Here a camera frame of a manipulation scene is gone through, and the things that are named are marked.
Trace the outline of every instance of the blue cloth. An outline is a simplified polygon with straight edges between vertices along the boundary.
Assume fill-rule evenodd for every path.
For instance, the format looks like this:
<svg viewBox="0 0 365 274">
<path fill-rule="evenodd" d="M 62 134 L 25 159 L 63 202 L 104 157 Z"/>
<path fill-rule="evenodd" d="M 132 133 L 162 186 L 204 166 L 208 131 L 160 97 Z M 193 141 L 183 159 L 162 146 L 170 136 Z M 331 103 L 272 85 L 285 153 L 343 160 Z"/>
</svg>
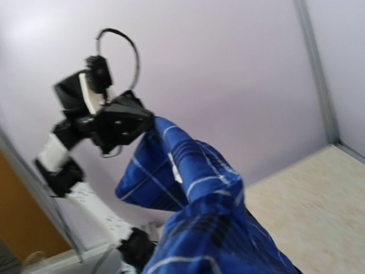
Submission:
<svg viewBox="0 0 365 274">
<path fill-rule="evenodd" d="M 144 135 L 116 195 L 176 212 L 143 273 L 300 273 L 246 209 L 241 176 L 217 150 L 164 118 Z"/>
</svg>

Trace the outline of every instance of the white stripe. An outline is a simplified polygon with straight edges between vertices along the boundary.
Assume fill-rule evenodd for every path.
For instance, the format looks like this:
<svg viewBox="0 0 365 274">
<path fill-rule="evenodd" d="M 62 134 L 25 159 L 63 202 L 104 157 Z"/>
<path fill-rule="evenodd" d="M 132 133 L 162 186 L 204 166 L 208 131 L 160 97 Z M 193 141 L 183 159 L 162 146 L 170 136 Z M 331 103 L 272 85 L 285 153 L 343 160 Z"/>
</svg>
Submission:
<svg viewBox="0 0 365 274">
<path fill-rule="evenodd" d="M 210 264 L 212 266 L 213 273 L 223 274 L 222 271 L 220 270 L 216 260 L 211 256 L 199 256 L 199 257 L 178 257 L 178 256 L 174 256 L 174 257 L 169 257 L 169 258 L 161 260 L 158 263 L 156 263 L 155 265 L 153 265 L 148 270 L 147 274 L 152 274 L 158 268 L 162 267 L 163 265 L 167 265 L 169 263 L 191 263 L 193 261 L 201 261 L 201 260 L 207 260 L 208 262 L 210 262 Z"/>
<path fill-rule="evenodd" d="M 173 177 L 175 178 L 175 181 L 182 184 L 183 183 L 183 179 L 181 178 L 181 175 L 179 173 L 179 170 L 177 169 L 177 166 L 175 164 L 175 161 L 173 160 L 172 154 L 171 153 L 167 153 L 167 155 L 169 156 L 171 165 L 172 165 L 172 173 L 173 173 Z"/>
<path fill-rule="evenodd" d="M 253 227 L 255 227 L 261 234 L 263 234 L 265 237 L 267 237 L 272 243 L 274 243 L 274 241 L 273 241 L 273 238 L 271 238 L 271 236 L 269 235 L 269 233 L 264 233 L 264 231 L 263 230 L 261 230 L 260 229 L 260 227 L 258 227 L 257 225 L 254 225 L 253 223 L 251 223 L 250 221 L 248 221 L 248 223 L 250 224 L 250 225 L 252 225 Z M 281 258 L 281 255 L 280 255 L 280 250 L 277 248 L 277 250 L 278 250 L 278 256 L 279 256 L 279 258 L 280 258 L 280 261 L 281 261 L 281 263 L 285 266 L 285 268 L 287 268 L 287 266 L 286 266 L 286 264 L 284 263 L 284 261 L 283 261 L 283 259 Z"/>
<path fill-rule="evenodd" d="M 218 163 L 227 171 L 230 172 L 232 174 L 238 175 L 237 172 L 235 172 L 234 169 L 232 169 L 231 167 L 229 167 L 229 165 L 227 165 L 226 163 L 222 162 L 222 160 L 214 153 L 214 151 L 210 150 L 209 145 L 205 145 L 203 146 L 204 148 L 206 148 L 210 153 L 212 153 L 212 155 L 214 156 L 214 158 L 216 158 L 216 160 L 218 161 Z"/>
<path fill-rule="evenodd" d="M 199 183 L 202 183 L 202 182 L 205 182 L 207 180 L 210 180 L 210 179 L 219 179 L 217 176 L 208 176 L 208 177 L 204 177 L 204 178 L 201 178 L 201 179 L 198 179 L 196 181 L 194 181 L 191 185 L 189 185 L 189 188 L 188 190 L 186 191 L 186 196 L 188 197 L 188 199 L 190 200 L 190 192 L 192 190 L 192 188 L 196 185 L 196 184 L 199 184 Z"/>
<path fill-rule="evenodd" d="M 164 141 L 165 141 L 165 135 L 166 135 L 167 131 L 174 127 L 177 127 L 177 126 L 170 126 L 164 130 L 164 133 L 162 134 L 162 139 L 164 139 Z"/>
<path fill-rule="evenodd" d="M 241 190 L 240 194 L 238 194 L 238 196 L 236 197 L 236 199 L 234 200 L 234 204 L 236 205 L 236 207 L 239 206 L 242 198 L 244 196 L 244 190 Z"/>
<path fill-rule="evenodd" d="M 230 196 L 230 192 L 227 191 L 227 190 L 216 190 L 216 191 L 214 191 L 214 193 L 222 194 L 222 195 L 225 195 L 225 196 Z"/>
<path fill-rule="evenodd" d="M 163 191 L 165 191 L 167 193 L 167 195 L 169 195 L 181 208 L 183 208 L 183 205 L 179 203 L 178 200 L 176 200 L 176 198 L 174 196 L 171 195 L 170 192 L 167 191 L 167 189 L 155 178 L 152 176 L 152 174 L 150 174 L 139 162 L 138 160 L 133 157 L 132 161 L 141 169 L 143 170 L 144 173 L 147 174 L 147 176 L 149 176 L 157 185 L 159 185 L 159 187 L 161 187 L 163 189 Z"/>
<path fill-rule="evenodd" d="M 165 163 L 167 162 L 167 160 L 165 160 L 157 169 L 159 169 L 160 167 L 162 167 Z M 137 190 L 145 181 L 147 180 L 147 178 L 143 179 L 142 182 L 140 182 L 135 188 L 133 188 L 132 190 L 130 190 L 127 194 L 125 194 L 122 198 L 120 198 L 121 201 L 123 201 L 124 199 L 128 198 L 135 190 Z"/>
<path fill-rule="evenodd" d="M 216 169 L 216 167 L 212 164 L 212 162 L 209 160 L 209 158 L 207 157 L 207 155 L 205 154 L 204 150 L 201 148 L 201 146 L 199 144 L 197 144 L 199 146 L 199 149 L 201 150 L 201 152 L 203 153 L 206 163 L 212 168 L 212 170 L 214 171 L 214 173 L 218 176 L 218 178 L 222 181 L 222 183 L 224 184 L 230 184 L 229 181 L 226 180 L 226 178 L 224 177 L 224 175 L 220 174 L 218 172 L 218 170 Z"/>
</svg>

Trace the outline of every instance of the white wall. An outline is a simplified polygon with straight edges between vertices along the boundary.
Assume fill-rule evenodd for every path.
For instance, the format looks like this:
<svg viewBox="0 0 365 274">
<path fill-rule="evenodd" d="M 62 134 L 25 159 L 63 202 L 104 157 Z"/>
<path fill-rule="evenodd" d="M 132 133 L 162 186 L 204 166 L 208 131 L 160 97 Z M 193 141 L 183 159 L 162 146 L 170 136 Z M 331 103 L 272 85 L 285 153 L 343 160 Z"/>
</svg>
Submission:
<svg viewBox="0 0 365 274">
<path fill-rule="evenodd" d="M 291 0 L 18 0 L 1 9 L 1 122 L 28 162 L 62 118 L 52 84 L 83 68 L 104 27 L 124 31 L 139 47 L 136 93 L 145 105 L 217 147 L 247 183 L 326 144 Z M 106 35 L 102 52 L 122 92 L 133 74 L 132 51 Z M 140 223 L 157 216 L 133 211 L 113 191 L 132 151 L 105 160 L 85 142 L 74 155 L 98 195 Z"/>
<path fill-rule="evenodd" d="M 365 155 L 365 1 L 307 3 L 341 140 Z"/>
</svg>

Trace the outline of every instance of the cable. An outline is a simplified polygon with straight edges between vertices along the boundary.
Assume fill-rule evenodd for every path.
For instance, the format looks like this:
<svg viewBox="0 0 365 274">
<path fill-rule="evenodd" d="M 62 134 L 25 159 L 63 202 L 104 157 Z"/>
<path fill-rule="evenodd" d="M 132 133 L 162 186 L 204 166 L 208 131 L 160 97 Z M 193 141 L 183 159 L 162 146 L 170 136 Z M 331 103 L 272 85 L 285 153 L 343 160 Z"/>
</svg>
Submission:
<svg viewBox="0 0 365 274">
<path fill-rule="evenodd" d="M 104 252 L 104 254 L 101 256 L 101 258 L 98 260 L 98 262 L 93 267 L 90 274 L 96 274 L 96 272 L 99 270 L 100 266 L 103 264 L 103 262 L 106 260 L 106 258 L 109 256 L 109 254 L 113 251 L 114 244 L 110 244 L 107 250 Z"/>
<path fill-rule="evenodd" d="M 121 151 L 122 151 L 122 146 L 118 146 L 118 149 L 114 154 L 110 155 L 110 154 L 103 154 L 102 153 L 102 157 L 105 158 L 105 159 L 114 158 L 114 157 L 118 156 L 119 154 L 121 154 Z"/>
<path fill-rule="evenodd" d="M 12 258 L 10 261 L 8 261 L 8 258 L 5 255 L 0 256 L 0 273 L 6 272 L 10 269 L 21 266 L 21 263 L 17 263 L 16 260 L 17 260 L 17 258 Z"/>
<path fill-rule="evenodd" d="M 111 29 L 111 28 L 106 28 L 100 31 L 98 37 L 96 37 L 96 51 L 98 53 L 98 55 L 101 55 L 101 51 L 100 51 L 100 42 L 101 42 L 101 38 L 105 33 L 114 33 L 116 35 L 119 35 L 121 37 L 123 37 L 124 39 L 126 39 L 132 46 L 134 52 L 135 52 L 135 57 L 136 57 L 136 68 L 135 68 L 135 74 L 133 77 L 133 81 L 130 85 L 130 87 L 128 88 L 129 90 L 133 90 L 138 82 L 139 79 L 139 74 L 140 74 L 140 70 L 141 70 L 141 64 L 140 64 L 140 57 L 139 57 L 139 53 L 137 50 L 136 45 L 134 44 L 134 42 L 132 41 L 131 38 L 129 38 L 128 36 L 126 36 L 124 33 L 122 33 L 119 30 L 115 30 L 115 29 Z"/>
</svg>

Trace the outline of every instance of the beige floor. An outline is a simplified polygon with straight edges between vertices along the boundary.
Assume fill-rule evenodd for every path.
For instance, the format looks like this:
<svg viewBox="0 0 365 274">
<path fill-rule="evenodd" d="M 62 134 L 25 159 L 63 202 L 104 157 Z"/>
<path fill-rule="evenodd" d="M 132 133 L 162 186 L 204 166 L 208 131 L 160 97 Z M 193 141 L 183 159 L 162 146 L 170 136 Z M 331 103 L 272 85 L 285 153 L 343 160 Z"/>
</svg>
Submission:
<svg viewBox="0 0 365 274">
<path fill-rule="evenodd" d="M 248 187 L 246 204 L 305 274 L 365 273 L 365 165 L 338 148 Z"/>
</svg>

